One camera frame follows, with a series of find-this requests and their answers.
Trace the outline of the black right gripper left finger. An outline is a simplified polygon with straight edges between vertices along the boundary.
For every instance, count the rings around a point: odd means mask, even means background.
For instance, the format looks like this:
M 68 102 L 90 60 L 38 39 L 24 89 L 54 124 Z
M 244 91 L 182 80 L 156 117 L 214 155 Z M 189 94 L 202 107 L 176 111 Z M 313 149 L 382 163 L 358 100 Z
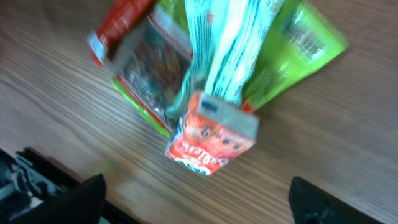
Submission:
M 13 224 L 97 224 L 106 196 L 106 182 L 98 174 L 69 191 L 48 199 L 13 219 Z

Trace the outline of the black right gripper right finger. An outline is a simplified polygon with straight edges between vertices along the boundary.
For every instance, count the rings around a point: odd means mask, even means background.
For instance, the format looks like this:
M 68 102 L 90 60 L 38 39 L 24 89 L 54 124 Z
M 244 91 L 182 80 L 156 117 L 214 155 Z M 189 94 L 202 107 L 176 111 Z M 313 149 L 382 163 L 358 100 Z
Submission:
M 295 224 L 381 224 L 301 177 L 294 177 L 288 196 Z

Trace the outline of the red small carton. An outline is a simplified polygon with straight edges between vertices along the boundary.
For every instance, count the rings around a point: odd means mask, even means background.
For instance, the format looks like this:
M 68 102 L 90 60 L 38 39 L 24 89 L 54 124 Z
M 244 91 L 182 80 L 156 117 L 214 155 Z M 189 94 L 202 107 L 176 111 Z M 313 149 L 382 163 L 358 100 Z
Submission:
M 197 91 L 180 117 L 165 155 L 209 176 L 255 145 L 258 128 L 257 116 Z

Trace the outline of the green candy bag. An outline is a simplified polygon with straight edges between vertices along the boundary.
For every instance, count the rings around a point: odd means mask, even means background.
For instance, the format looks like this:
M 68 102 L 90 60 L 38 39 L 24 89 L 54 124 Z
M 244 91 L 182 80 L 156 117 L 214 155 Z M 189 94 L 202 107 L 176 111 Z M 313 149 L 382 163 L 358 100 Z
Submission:
M 347 45 L 309 2 L 285 1 L 243 88 L 243 109 L 259 109 L 331 62 Z M 169 136 L 177 122 L 166 115 L 166 109 L 182 86 L 191 60 L 183 1 L 159 1 L 138 31 L 137 45 L 113 85 L 154 129 Z

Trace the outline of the mint wet wipes packet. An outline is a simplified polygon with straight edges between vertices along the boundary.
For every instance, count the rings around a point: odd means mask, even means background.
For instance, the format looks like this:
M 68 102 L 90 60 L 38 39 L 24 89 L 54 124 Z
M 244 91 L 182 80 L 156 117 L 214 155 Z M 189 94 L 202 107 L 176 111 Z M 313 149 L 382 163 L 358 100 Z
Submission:
M 265 36 L 282 0 L 185 1 L 192 62 L 167 115 L 178 118 L 195 91 L 241 106 Z

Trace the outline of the red stick sachet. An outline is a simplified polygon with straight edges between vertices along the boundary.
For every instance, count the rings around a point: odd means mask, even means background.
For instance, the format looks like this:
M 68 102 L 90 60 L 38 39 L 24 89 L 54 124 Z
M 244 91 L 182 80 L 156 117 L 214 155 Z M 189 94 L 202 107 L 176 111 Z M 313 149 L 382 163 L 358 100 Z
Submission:
M 97 30 L 90 32 L 87 42 L 92 59 L 102 67 L 108 50 L 154 5 L 155 0 L 118 0 Z

